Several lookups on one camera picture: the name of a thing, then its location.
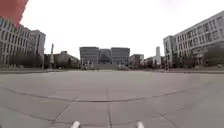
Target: white sky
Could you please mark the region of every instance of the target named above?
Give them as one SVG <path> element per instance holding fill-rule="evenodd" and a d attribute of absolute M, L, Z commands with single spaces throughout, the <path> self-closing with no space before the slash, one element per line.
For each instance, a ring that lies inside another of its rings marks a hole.
<path fill-rule="evenodd" d="M 29 0 L 22 24 L 46 36 L 45 52 L 80 46 L 129 47 L 154 56 L 163 38 L 222 10 L 223 0 Z"/>

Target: building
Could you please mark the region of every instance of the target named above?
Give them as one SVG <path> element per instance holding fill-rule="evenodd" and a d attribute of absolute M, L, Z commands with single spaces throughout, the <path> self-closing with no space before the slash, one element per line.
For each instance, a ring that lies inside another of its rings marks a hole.
<path fill-rule="evenodd" d="M 113 64 L 124 64 L 128 65 L 130 56 L 130 48 L 120 48 L 112 47 L 111 48 L 111 60 Z"/>
<path fill-rule="evenodd" d="M 112 47 L 111 49 L 99 49 L 98 47 L 80 47 L 79 51 L 82 64 L 120 63 L 128 65 L 129 63 L 129 48 Z"/>
<path fill-rule="evenodd" d="M 198 65 L 202 65 L 203 54 L 212 45 L 224 43 L 224 11 L 180 32 L 164 38 L 166 60 L 172 65 L 172 57 L 177 54 L 189 56 L 194 53 Z"/>
<path fill-rule="evenodd" d="M 141 65 L 144 65 L 144 55 L 143 54 L 133 54 L 130 56 L 130 67 L 131 68 L 140 68 Z"/>
<path fill-rule="evenodd" d="M 16 27 L 11 21 L 0 17 L 0 65 L 9 65 L 12 56 L 27 53 L 38 53 L 43 61 L 45 34 L 40 33 L 23 25 Z"/>
<path fill-rule="evenodd" d="M 41 57 L 42 63 L 44 63 L 44 45 L 46 35 L 39 30 L 30 32 L 30 43 L 34 46 L 33 50 L 36 55 Z"/>
<path fill-rule="evenodd" d="M 168 36 L 163 39 L 164 53 L 166 65 L 172 67 L 173 55 L 177 53 L 176 38 L 174 36 Z"/>
<path fill-rule="evenodd" d="M 156 56 L 154 57 L 154 61 L 156 61 L 157 65 L 161 65 L 161 54 L 160 47 L 156 47 Z"/>
<path fill-rule="evenodd" d="M 93 63 L 97 64 L 99 60 L 98 47 L 80 47 L 80 60 L 82 64 Z"/>
<path fill-rule="evenodd" d="M 49 67 L 50 65 L 50 56 L 51 54 L 45 54 L 45 67 Z M 78 58 L 68 54 L 67 51 L 61 51 L 59 54 L 53 54 L 54 63 L 53 66 L 58 68 L 79 68 L 80 61 Z"/>
<path fill-rule="evenodd" d="M 99 63 L 111 63 L 111 50 L 100 49 L 99 50 Z"/>

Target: pavement seam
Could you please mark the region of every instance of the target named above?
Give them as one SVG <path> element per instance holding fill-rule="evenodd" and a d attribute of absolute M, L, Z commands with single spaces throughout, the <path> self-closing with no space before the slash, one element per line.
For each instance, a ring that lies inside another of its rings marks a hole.
<path fill-rule="evenodd" d="M 109 90 L 108 86 L 106 85 L 106 94 L 107 94 L 107 100 L 109 100 Z M 107 111 L 108 111 L 108 118 L 109 118 L 109 126 L 112 128 L 112 119 L 111 119 L 111 112 L 110 112 L 110 103 L 107 103 Z"/>
<path fill-rule="evenodd" d="M 23 114 L 23 115 L 26 115 L 26 116 L 29 116 L 29 117 L 32 117 L 32 118 L 36 118 L 36 119 L 40 119 L 40 120 L 45 120 L 45 121 L 49 121 L 52 123 L 53 120 L 51 119 L 47 119 L 47 118 L 43 118 L 43 117 L 37 117 L 37 116 L 33 116 L 33 115 L 30 115 L 30 114 L 27 114 L 25 112 L 22 112 L 22 111 L 19 111 L 19 110 L 16 110 L 16 109 L 13 109 L 11 107 L 8 107 L 8 106 L 1 106 L 3 108 L 6 108 L 6 109 L 9 109 L 9 110 L 12 110 L 12 111 L 15 111 L 17 113 L 20 113 L 20 114 Z"/>
<path fill-rule="evenodd" d="M 75 97 L 73 100 L 72 100 L 72 102 L 71 103 L 69 103 L 66 107 L 65 107 L 65 109 L 62 111 L 62 112 L 60 112 L 57 116 L 56 116 L 56 118 L 54 119 L 54 121 L 53 121 L 53 123 L 57 123 L 57 120 L 58 120 L 58 118 L 68 109 L 68 107 L 72 104 L 72 103 L 74 103 L 74 101 L 75 101 L 75 99 L 76 99 L 77 97 Z"/>

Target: paved ground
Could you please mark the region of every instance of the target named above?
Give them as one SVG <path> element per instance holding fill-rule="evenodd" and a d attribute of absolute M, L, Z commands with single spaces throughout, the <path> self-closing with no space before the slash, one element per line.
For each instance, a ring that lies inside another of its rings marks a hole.
<path fill-rule="evenodd" d="M 224 75 L 73 71 L 0 75 L 3 128 L 223 128 Z"/>

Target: stone tile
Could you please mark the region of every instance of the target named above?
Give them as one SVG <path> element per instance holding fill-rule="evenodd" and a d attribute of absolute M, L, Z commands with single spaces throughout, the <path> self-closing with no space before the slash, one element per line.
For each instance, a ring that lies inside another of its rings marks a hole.
<path fill-rule="evenodd" d="M 155 111 L 164 115 L 194 103 L 194 96 L 188 93 L 166 95 L 147 100 Z"/>
<path fill-rule="evenodd" d="M 164 117 L 156 117 L 140 120 L 145 128 L 176 128 L 172 123 Z M 124 125 L 113 125 L 112 128 L 137 128 L 137 121 Z"/>
<path fill-rule="evenodd" d="M 107 101 L 106 91 L 77 91 L 75 101 Z"/>
<path fill-rule="evenodd" d="M 50 98 L 65 99 L 65 100 L 74 100 L 77 97 L 76 91 L 58 91 L 50 96 Z"/>
<path fill-rule="evenodd" d="M 160 116 L 144 100 L 111 103 L 110 114 L 113 125 L 127 124 L 145 118 Z"/>
<path fill-rule="evenodd" d="M 56 119 L 69 104 L 68 101 L 32 97 L 0 89 L 0 105 L 47 120 Z"/>
<path fill-rule="evenodd" d="M 71 128 L 71 127 L 72 125 L 62 123 L 55 123 L 50 126 L 50 128 Z"/>
<path fill-rule="evenodd" d="M 180 128 L 223 128 L 224 94 L 214 94 L 195 105 L 166 115 Z"/>
<path fill-rule="evenodd" d="M 0 107 L 0 124 L 2 128 L 49 128 L 50 123 L 49 121 Z"/>
<path fill-rule="evenodd" d="M 74 102 L 57 119 L 57 122 L 70 124 L 74 121 L 83 125 L 106 126 L 109 124 L 108 104 Z"/>
<path fill-rule="evenodd" d="M 81 126 L 81 128 L 110 128 L 110 126 Z"/>

